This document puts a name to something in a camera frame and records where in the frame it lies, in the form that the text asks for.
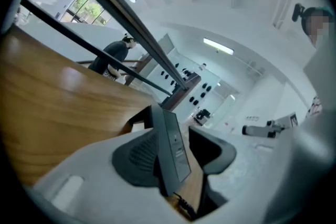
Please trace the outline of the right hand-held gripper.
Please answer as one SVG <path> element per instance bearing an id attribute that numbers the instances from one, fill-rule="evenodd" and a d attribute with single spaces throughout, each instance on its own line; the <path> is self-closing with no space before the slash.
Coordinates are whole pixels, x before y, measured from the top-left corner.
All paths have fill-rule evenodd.
<path id="1" fill-rule="evenodd" d="M 242 128 L 242 135 L 247 136 L 267 136 L 268 138 L 277 137 L 283 130 L 291 129 L 298 126 L 296 113 L 290 113 L 287 116 L 281 117 L 277 120 L 270 120 L 266 124 L 267 127 L 244 125 Z"/>

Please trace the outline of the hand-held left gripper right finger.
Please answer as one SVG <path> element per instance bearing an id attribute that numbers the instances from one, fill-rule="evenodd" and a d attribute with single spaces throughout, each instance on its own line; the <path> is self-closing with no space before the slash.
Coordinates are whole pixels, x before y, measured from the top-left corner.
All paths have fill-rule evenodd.
<path id="1" fill-rule="evenodd" d="M 282 137 L 268 192 L 265 221 L 288 221 L 310 200 L 335 164 L 335 112 L 308 118 Z"/>

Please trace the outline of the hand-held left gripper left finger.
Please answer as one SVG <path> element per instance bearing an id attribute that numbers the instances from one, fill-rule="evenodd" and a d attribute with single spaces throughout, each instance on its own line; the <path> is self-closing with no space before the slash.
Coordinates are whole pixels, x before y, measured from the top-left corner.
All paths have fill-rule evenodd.
<path id="1" fill-rule="evenodd" d="M 80 148 L 34 186 L 34 201 L 57 222 L 185 222 L 157 187 L 126 182 L 112 165 L 123 144 L 153 129 L 121 135 Z"/>

